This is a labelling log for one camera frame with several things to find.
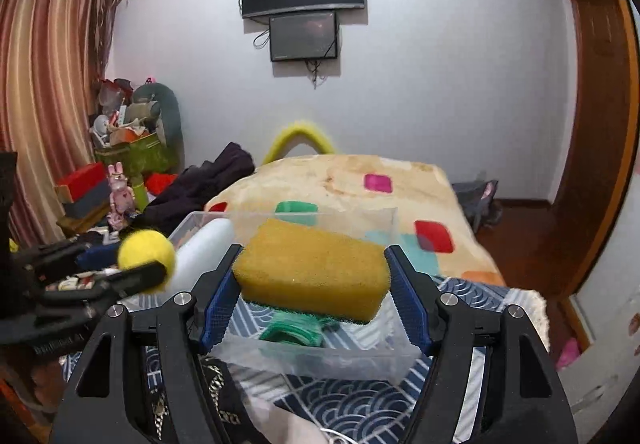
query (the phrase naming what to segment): tennis ball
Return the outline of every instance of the tennis ball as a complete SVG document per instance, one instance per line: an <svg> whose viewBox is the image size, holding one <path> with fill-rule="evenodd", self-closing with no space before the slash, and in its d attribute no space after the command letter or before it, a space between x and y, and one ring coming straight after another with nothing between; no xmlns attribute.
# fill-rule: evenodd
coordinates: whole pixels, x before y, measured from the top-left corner
<svg viewBox="0 0 640 444"><path fill-rule="evenodd" d="M175 271L175 249L164 234L154 230L135 231L127 236L118 250L118 267L127 270L150 262L160 262L166 267L164 281L146 292L160 292Z"/></svg>

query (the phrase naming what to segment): sponge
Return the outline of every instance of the sponge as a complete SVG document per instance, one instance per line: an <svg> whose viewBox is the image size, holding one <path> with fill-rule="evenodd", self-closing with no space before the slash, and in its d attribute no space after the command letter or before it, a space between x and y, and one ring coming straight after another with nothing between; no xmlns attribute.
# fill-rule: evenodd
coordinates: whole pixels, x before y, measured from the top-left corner
<svg viewBox="0 0 640 444"><path fill-rule="evenodd" d="M384 247L269 218L233 264L242 296L298 312L367 323L389 290Z"/></svg>
<svg viewBox="0 0 640 444"><path fill-rule="evenodd" d="M146 293L160 292L175 271L175 249L164 234L154 230L135 231L127 236L118 250L118 267L127 270L150 262L160 262L166 268L164 281Z"/></svg>

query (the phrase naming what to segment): white cable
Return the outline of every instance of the white cable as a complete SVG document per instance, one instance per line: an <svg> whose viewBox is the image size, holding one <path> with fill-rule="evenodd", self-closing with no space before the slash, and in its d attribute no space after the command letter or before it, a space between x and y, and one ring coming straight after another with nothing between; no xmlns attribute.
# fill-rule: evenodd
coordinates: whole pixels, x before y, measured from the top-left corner
<svg viewBox="0 0 640 444"><path fill-rule="evenodd" d="M320 428L320 431L324 431L326 433L331 433L333 435L335 435L338 439L343 440L344 442L347 442L348 444L358 444L355 440L347 437L346 435L343 435L342 433L333 430L333 429L329 429L329 428ZM329 444L338 444L339 440L336 439L336 437L329 437Z"/></svg>

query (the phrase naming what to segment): beige blanket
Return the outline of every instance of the beige blanket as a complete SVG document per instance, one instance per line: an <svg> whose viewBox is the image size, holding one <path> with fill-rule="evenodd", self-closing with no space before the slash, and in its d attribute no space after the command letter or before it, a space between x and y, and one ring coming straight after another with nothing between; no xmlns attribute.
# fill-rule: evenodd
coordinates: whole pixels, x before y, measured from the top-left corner
<svg viewBox="0 0 640 444"><path fill-rule="evenodd" d="M390 192L367 189L368 174L389 183ZM283 201L311 202L319 211L396 208L400 245L416 270L504 284L494 261L476 242L446 175L437 166L374 155L285 158L259 167L255 174L211 199L205 210L227 202L228 212L273 212ZM420 244L417 237L416 220L445 226L452 252L425 250L425 243Z"/></svg>

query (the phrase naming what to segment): pink rabbit toy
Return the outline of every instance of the pink rabbit toy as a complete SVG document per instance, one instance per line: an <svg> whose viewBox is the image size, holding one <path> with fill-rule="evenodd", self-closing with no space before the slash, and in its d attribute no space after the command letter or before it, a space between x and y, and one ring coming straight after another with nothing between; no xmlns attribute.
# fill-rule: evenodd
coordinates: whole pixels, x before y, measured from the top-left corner
<svg viewBox="0 0 640 444"><path fill-rule="evenodd" d="M107 168L109 172L109 185L111 186L111 194L109 202L111 212L107 215L109 225L116 231L127 226L125 213L133 213L136 211L136 205L133 201L133 189L127 185L127 177L122 170L122 163L109 164Z"/></svg>

